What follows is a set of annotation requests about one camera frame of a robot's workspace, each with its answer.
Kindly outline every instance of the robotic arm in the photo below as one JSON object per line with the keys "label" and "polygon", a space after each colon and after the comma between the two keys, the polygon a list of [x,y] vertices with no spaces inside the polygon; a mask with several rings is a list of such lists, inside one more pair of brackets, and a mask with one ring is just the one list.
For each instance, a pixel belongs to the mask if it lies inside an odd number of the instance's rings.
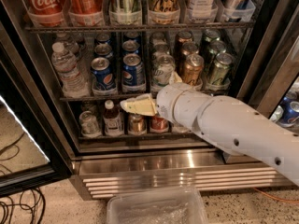
{"label": "robotic arm", "polygon": [[298,135],[241,101],[211,97],[185,83],[174,83],[159,91],[156,108],[163,118],[189,128],[211,145],[262,161],[299,186]]}

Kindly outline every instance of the bottle label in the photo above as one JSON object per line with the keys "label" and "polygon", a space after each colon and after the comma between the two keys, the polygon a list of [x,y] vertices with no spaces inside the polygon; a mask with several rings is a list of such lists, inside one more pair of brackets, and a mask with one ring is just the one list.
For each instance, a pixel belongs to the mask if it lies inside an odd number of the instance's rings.
{"label": "bottle label", "polygon": [[116,118],[112,118],[112,119],[104,118],[104,123],[105,123],[105,133],[107,135],[123,134],[121,114],[119,114]]}

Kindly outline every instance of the white bottle cap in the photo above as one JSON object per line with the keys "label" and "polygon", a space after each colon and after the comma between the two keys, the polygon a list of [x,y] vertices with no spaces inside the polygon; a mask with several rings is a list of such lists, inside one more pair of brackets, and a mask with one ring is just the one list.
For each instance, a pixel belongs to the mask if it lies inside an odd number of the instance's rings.
{"label": "white bottle cap", "polygon": [[56,36],[57,36],[57,37],[65,37],[65,36],[67,36],[67,34],[66,34],[66,33],[56,34]]}
{"label": "white bottle cap", "polygon": [[105,108],[106,109],[112,109],[114,107],[113,101],[107,100],[105,101]]}
{"label": "white bottle cap", "polygon": [[63,52],[64,51],[64,43],[62,43],[62,42],[55,42],[52,45],[52,49],[53,49],[54,52],[57,52],[57,53]]}

